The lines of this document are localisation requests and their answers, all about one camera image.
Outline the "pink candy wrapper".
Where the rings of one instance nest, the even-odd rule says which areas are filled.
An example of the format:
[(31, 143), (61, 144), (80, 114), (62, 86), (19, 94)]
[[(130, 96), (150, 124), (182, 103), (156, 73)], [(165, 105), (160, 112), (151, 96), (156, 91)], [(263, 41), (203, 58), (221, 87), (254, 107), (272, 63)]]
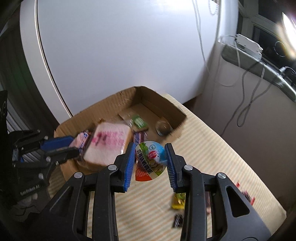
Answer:
[(84, 148), (90, 138), (90, 132), (85, 130), (79, 133), (74, 140), (70, 143), (69, 147), (75, 147), (79, 150), (80, 153), (83, 153)]

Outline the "black patterned candy wrapper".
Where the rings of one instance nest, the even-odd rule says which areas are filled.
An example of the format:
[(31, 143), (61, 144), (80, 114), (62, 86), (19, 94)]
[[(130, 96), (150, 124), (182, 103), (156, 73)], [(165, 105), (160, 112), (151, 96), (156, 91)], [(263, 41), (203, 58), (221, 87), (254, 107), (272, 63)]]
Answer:
[(184, 217), (182, 216), (182, 214), (176, 214), (174, 216), (174, 221), (173, 221), (172, 228), (181, 228), (181, 227), (183, 227), (183, 222), (184, 222)]

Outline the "red-end dark date snack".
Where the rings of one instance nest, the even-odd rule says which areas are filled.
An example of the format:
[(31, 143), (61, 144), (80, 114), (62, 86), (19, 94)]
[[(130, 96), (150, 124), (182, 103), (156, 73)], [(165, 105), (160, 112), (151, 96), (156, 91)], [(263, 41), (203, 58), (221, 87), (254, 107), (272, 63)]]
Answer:
[(250, 196), (247, 190), (245, 190), (239, 182), (235, 184), (235, 186), (239, 189), (239, 191), (243, 194), (243, 196), (248, 200), (248, 202), (253, 205), (255, 202), (255, 197)]

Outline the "packaged pink bread slice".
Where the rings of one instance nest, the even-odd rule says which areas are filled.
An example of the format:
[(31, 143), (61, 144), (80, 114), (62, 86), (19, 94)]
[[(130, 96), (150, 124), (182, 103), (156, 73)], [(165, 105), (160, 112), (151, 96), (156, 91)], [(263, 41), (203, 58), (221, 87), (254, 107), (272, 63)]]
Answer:
[(97, 172), (113, 164), (118, 155), (125, 153), (132, 136), (132, 129), (125, 123), (100, 123), (77, 160), (78, 166)]

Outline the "round jelly cup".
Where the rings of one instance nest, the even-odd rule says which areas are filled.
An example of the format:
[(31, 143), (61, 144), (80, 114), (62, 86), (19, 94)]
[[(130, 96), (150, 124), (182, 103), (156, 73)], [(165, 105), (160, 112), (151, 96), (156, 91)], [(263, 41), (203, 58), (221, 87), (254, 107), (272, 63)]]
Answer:
[(138, 182), (154, 180), (166, 169), (165, 149), (157, 142), (144, 141), (138, 144), (135, 148), (135, 157), (135, 180)]

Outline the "large Snickers bar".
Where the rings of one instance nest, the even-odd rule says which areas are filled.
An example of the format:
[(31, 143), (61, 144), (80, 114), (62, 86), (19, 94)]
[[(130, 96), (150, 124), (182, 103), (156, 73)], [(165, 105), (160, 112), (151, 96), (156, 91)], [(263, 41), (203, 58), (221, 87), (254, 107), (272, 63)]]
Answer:
[(147, 141), (147, 132), (145, 131), (141, 131), (141, 132), (135, 132), (133, 134), (133, 142), (135, 143), (135, 145), (138, 145), (142, 142)]

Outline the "green candy wrapper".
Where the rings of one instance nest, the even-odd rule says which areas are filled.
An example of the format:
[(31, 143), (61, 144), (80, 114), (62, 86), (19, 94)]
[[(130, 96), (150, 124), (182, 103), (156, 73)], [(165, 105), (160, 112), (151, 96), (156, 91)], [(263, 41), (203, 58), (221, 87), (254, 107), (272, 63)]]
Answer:
[(139, 115), (131, 117), (131, 124), (135, 132), (145, 131), (149, 128), (148, 124)]

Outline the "yellow candy wrapper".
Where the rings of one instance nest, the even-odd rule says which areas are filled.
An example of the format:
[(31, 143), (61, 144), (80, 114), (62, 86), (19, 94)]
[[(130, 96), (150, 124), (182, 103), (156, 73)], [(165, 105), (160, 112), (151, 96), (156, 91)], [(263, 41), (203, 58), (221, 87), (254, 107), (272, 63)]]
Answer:
[(185, 193), (175, 193), (172, 197), (171, 208), (174, 210), (184, 210), (186, 202)]

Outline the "striped beige tablecloth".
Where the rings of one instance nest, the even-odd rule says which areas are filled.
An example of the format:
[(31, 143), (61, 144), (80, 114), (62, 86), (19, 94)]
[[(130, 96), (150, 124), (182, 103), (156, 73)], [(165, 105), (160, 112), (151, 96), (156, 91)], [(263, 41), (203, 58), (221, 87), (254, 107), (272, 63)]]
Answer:
[(47, 240), (269, 240), (286, 212), (211, 128), (147, 87), (109, 96), (60, 124), (90, 130), (98, 167), (61, 166), (42, 212)]

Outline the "clear wrapped brown candy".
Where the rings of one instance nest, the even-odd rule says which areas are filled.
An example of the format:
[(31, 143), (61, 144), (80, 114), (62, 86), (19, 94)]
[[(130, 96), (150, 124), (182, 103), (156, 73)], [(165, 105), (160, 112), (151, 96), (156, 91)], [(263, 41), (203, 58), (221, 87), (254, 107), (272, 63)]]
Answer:
[(156, 122), (156, 132), (160, 136), (167, 136), (171, 132), (172, 128), (168, 121), (159, 120)]

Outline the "brown cardboard box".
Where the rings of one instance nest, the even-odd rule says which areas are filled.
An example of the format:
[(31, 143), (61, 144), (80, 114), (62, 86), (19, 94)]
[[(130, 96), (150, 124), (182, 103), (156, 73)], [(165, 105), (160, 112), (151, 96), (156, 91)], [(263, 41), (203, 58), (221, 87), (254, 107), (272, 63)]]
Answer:
[[(145, 130), (148, 141), (158, 143), (162, 143), (167, 137), (176, 138), (179, 136), (179, 129), (186, 120), (183, 111), (155, 91), (144, 86), (131, 87), (93, 104), (63, 122), (55, 130), (54, 136), (76, 137), (85, 130), (88, 130), (91, 136), (102, 122), (125, 123), (130, 126), (134, 134), (135, 131), (131, 124), (131, 117), (134, 115), (139, 115), (148, 124), (149, 128)], [(162, 137), (156, 132), (156, 122), (159, 120), (166, 120), (171, 125), (172, 130), (167, 136)], [(79, 157), (61, 165), (65, 180), (68, 180), (76, 172), (86, 175), (94, 173), (78, 166)]]

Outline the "grey window sill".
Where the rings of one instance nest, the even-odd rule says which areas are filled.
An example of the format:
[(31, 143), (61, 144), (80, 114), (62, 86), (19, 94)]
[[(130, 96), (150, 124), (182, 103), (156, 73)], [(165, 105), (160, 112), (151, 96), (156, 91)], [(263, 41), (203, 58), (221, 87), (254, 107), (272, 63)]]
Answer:
[(249, 70), (250, 73), (258, 77), (261, 76), (262, 68), (264, 67), (264, 80), (278, 87), (292, 102), (295, 103), (295, 87), (292, 87), (288, 81), (280, 76), (279, 73), (272, 70), (266, 64), (228, 44), (224, 45), (222, 48), (221, 57), (235, 66), (240, 66), (240, 68), (244, 70)]

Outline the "white power adapter box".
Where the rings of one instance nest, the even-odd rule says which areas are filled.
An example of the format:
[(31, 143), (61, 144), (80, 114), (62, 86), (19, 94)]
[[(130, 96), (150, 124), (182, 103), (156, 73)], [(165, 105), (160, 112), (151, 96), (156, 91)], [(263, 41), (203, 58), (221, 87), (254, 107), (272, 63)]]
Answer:
[(252, 52), (257, 52), (257, 53), (262, 53), (262, 48), (257, 42), (254, 42), (253, 40), (249, 39), (248, 37), (245, 37), (244, 35), (241, 34), (236, 34), (236, 43), (238, 45), (241, 45), (242, 47), (252, 51)]

